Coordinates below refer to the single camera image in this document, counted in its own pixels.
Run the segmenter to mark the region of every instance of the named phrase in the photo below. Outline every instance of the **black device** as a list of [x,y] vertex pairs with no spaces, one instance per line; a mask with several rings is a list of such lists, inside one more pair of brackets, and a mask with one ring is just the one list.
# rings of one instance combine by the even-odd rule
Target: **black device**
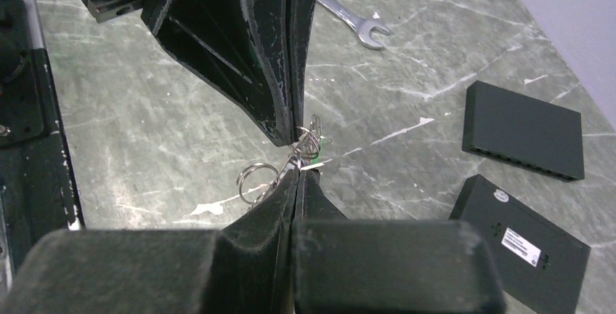
[[83,225],[35,0],[0,0],[0,300],[34,244]]
[[163,49],[244,110],[274,145],[299,139],[316,0],[82,1],[99,22],[143,7]]
[[591,249],[483,176],[468,178],[450,219],[486,240],[503,287],[539,314],[573,314]]
[[3,313],[505,313],[466,222],[347,220],[291,170],[222,230],[56,232]]
[[573,110],[475,81],[466,90],[462,150],[583,180],[581,119]]

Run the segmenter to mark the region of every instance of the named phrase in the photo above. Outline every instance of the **white paint scratch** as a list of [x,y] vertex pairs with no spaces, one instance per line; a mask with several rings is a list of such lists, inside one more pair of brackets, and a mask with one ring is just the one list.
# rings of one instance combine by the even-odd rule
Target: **white paint scratch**
[[172,224],[174,225],[207,225],[207,226],[221,226],[219,223],[212,223],[212,222],[207,222],[207,221],[200,221],[200,220],[177,220],[177,221],[173,221]]
[[418,65],[420,65],[421,67],[428,68],[428,64],[427,64],[427,63],[425,63],[424,61],[419,60],[419,59],[414,58],[414,57],[409,57],[409,58],[410,58],[413,62],[415,62],[415,63],[417,63]]
[[151,195],[159,194],[159,193],[162,193],[162,192],[163,192],[162,190],[151,190],[149,192],[132,194],[132,195],[127,196],[127,198],[136,198],[137,196],[151,196]]
[[495,20],[503,21],[503,22],[508,23],[510,25],[527,25],[526,23],[507,20],[506,18],[498,17],[498,16],[495,16],[495,15],[489,14],[487,12],[479,11],[477,9],[473,9],[471,7],[468,7],[465,4],[455,3],[455,2],[453,2],[451,0],[432,0],[432,1],[439,1],[439,2],[443,2],[443,3],[452,4],[454,7],[459,7],[461,9],[472,11],[472,12],[478,14],[478,15],[481,15],[481,16],[491,17],[491,18],[493,18]]
[[550,101],[550,103],[556,101],[556,100],[560,100],[561,98],[567,96],[571,91],[575,90],[576,87],[580,86],[580,83],[577,83],[574,87],[572,87],[571,89],[568,89],[567,91],[563,91],[560,94],[558,94],[552,101]]
[[[260,190],[262,188],[265,188],[268,185],[269,184],[264,183],[264,184],[260,185],[259,187],[255,187],[255,188],[249,189],[244,194],[252,193],[255,190]],[[198,204],[197,207],[195,207],[195,209],[192,212],[190,212],[190,216],[196,216],[196,215],[199,215],[199,214],[204,214],[206,212],[210,212],[210,213],[216,214],[216,215],[223,214],[224,213],[224,207],[222,206],[222,204],[228,203],[229,201],[235,200],[235,199],[237,199],[239,197],[240,197],[240,195],[237,194],[236,196],[232,196],[231,198],[226,198],[226,199],[221,200],[221,201],[216,201],[216,202],[209,203],[209,204]]]
[[50,0],[37,0],[36,1],[37,4],[45,4],[45,5],[58,5],[61,7],[72,7],[75,9],[80,9],[80,10],[84,10],[86,9],[86,7],[80,2],[80,1],[68,1],[68,0],[62,0],[62,1],[50,1]]
[[133,211],[139,211],[139,212],[146,212],[148,214],[163,214],[162,212],[157,212],[157,211],[150,211],[148,209],[144,209],[142,207],[136,207],[136,206],[132,206],[132,205],[126,205],[126,204],[114,204],[117,207],[121,207],[122,209],[129,209],[129,210],[133,210]]
[[616,137],[616,134],[611,132],[604,132],[601,134],[583,134],[583,137]]
[[339,65],[334,63],[320,63],[318,65],[306,65],[306,68],[318,68],[318,67],[339,67]]
[[350,155],[350,154],[353,154],[353,153],[355,153],[355,152],[359,152],[359,151],[361,151],[361,150],[364,150],[364,148],[357,147],[357,148],[355,148],[354,150],[350,150],[350,151],[346,152],[345,154],[342,154],[342,156],[348,156],[348,155]]
[[538,76],[537,78],[534,79],[524,79],[524,85],[528,85],[530,83],[534,83],[537,80],[541,80],[543,78],[548,77],[548,74],[543,74],[542,76]]
[[92,124],[98,124],[98,123],[102,123],[103,121],[111,121],[113,119],[115,119],[115,116],[109,116],[107,118],[101,118],[101,119],[92,119],[90,121],[86,121],[84,123],[80,123],[80,124],[71,124],[71,125],[66,125],[64,126],[65,130],[69,130],[69,129],[75,129],[76,127],[81,127],[81,126],[86,126],[86,125],[92,125]]
[[590,247],[593,249],[602,249],[604,247],[609,247],[612,245],[616,245],[616,240],[606,241],[604,243],[594,243],[594,244],[591,244]]
[[411,214],[409,211],[407,211],[404,207],[400,206],[399,204],[396,204],[395,202],[391,201],[391,197],[387,198],[385,196],[382,196],[380,194],[374,193],[374,194],[370,194],[369,195],[371,198],[378,200],[378,201],[383,201],[386,204],[389,204],[391,206],[397,207],[398,209],[400,209],[402,212],[408,214],[409,216],[411,216],[414,219],[417,219],[417,217],[415,217],[413,214]]
[[405,133],[409,132],[410,130],[417,129],[420,126],[426,125],[426,124],[431,123],[433,121],[434,121],[434,119],[432,119],[432,118],[423,118],[423,117],[419,118],[419,124],[416,124],[414,126],[407,127],[405,129],[401,129],[401,130],[398,130],[398,131],[393,132],[391,134],[388,134],[387,136],[381,138],[380,140],[376,140],[376,141],[372,142],[370,145],[376,145],[376,144],[378,144],[380,142],[389,140],[390,138],[393,138],[393,137],[396,137],[396,136],[400,136],[401,134],[405,134]]
[[474,78],[475,76],[477,76],[477,73],[470,73],[469,75],[463,76],[462,78],[460,78],[460,81],[464,82],[471,78]]
[[445,207],[445,208],[453,207],[453,204],[445,203],[444,201],[437,200],[435,198],[432,198],[431,196],[429,196],[428,198],[422,198],[422,199],[406,200],[405,202],[407,202],[407,203],[429,202],[429,203],[433,203],[434,205],[440,205],[440,206]]
[[77,205],[73,205],[73,213],[75,216],[75,222],[73,223],[68,223],[68,229],[69,230],[80,230],[82,229],[81,226],[81,222],[79,222],[79,210],[77,209]]
[[66,33],[66,32],[50,33],[49,35],[53,37],[60,37],[60,38],[67,38],[67,39],[81,39],[81,40],[84,40],[85,42],[94,43],[94,44],[96,44],[96,42],[94,41],[95,39],[99,39],[99,42],[105,39],[103,36],[93,36],[91,34],[77,34],[77,33]]
[[157,65],[178,65],[178,63],[173,60],[165,60],[165,59],[154,61],[154,63]]
[[337,116],[338,118],[340,118],[342,121],[344,121],[344,116],[342,115],[342,113],[340,113],[338,110],[336,110],[334,107],[328,105],[327,103],[323,102],[322,100],[319,100],[318,98],[316,98],[316,96],[314,96],[313,94],[309,93],[308,91],[304,92],[304,96],[308,99],[317,101],[318,103],[320,103],[325,109],[327,109],[329,111],[329,113],[332,113],[333,115]]
[[308,170],[312,170],[312,169],[317,169],[317,168],[319,168],[321,166],[325,166],[325,163],[321,162],[321,163],[316,163],[316,164],[313,164],[313,165],[302,166],[299,171],[308,171]]
[[607,176],[604,176],[604,175],[602,175],[602,174],[599,174],[598,172],[594,172],[594,171],[591,171],[591,170],[589,170],[589,169],[586,169],[586,172],[587,172],[587,173],[589,173],[589,174],[593,174],[593,175],[595,175],[595,176],[597,176],[597,177],[603,178],[604,180],[608,180],[608,181],[610,181],[611,183],[613,183],[613,184],[615,184],[615,185],[616,185],[616,180],[613,180],[613,179],[611,179],[611,178],[609,178],[609,177],[607,177]]

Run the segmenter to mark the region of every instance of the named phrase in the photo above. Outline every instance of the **white label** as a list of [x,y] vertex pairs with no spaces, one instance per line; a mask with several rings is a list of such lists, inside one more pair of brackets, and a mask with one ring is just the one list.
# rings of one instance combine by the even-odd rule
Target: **white label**
[[518,233],[507,228],[501,244],[520,256],[524,261],[528,262],[533,267],[537,267],[541,250],[535,245],[529,243],[528,240],[521,237]]
[[507,201],[509,201],[509,194],[503,192],[500,189],[497,189],[494,191],[494,197],[503,203],[506,203]]

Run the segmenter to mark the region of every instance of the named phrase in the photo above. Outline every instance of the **wrench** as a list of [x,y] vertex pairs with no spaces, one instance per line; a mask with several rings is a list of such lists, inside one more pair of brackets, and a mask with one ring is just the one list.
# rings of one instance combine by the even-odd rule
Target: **wrench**
[[339,18],[342,22],[346,23],[355,32],[357,40],[359,40],[360,44],[362,44],[364,47],[373,50],[380,50],[385,48],[385,45],[372,39],[372,36],[370,36],[370,33],[372,31],[377,31],[379,33],[385,34],[386,36],[392,34],[392,31],[387,28],[383,21],[375,20],[373,18],[359,17],[356,14],[350,12],[346,7],[344,7],[344,5],[340,4],[337,0],[317,1],[329,12]]

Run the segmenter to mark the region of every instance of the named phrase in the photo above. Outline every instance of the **metal key ring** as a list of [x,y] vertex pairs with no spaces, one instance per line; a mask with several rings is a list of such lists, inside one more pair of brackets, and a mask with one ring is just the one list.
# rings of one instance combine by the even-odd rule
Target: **metal key ring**
[[265,194],[267,192],[267,190],[266,190],[265,192],[259,194],[259,196],[257,196],[257,198],[254,201],[249,201],[248,199],[246,199],[246,197],[244,196],[244,193],[242,191],[242,188],[244,186],[244,182],[246,181],[246,178],[248,176],[250,176],[250,174],[252,174],[253,172],[255,172],[257,170],[260,170],[260,169],[270,169],[274,173],[276,173],[276,178],[272,181],[272,183],[269,184],[270,187],[272,187],[273,185],[276,186],[278,184],[278,180],[279,180],[278,176],[280,175],[280,173],[272,165],[269,165],[269,164],[266,164],[266,163],[256,163],[256,164],[252,164],[249,167],[245,168],[240,173],[240,175],[238,176],[238,179],[235,181],[235,184],[239,186],[240,199],[242,199],[242,201],[247,203],[248,205],[256,204],[260,200],[261,195],[263,195],[263,194]]
[[310,132],[312,132],[316,137],[319,137],[320,145],[328,145],[333,142],[331,137],[323,136],[321,118],[316,114],[312,114],[312,117],[310,117]]
[[[299,143],[295,146],[289,145],[288,146],[289,149],[291,149],[295,154],[299,154],[303,158],[311,159],[311,160],[316,158],[319,155],[319,152],[321,151],[321,144],[320,144],[319,137],[317,137],[315,134],[313,134],[310,130],[306,129],[305,127],[298,126],[297,128],[302,130],[304,134],[300,137]],[[314,150],[310,152],[306,152],[299,148],[302,144],[306,144],[306,143],[302,143],[304,136],[308,136],[308,144],[310,145],[309,150],[312,150],[312,149]]]

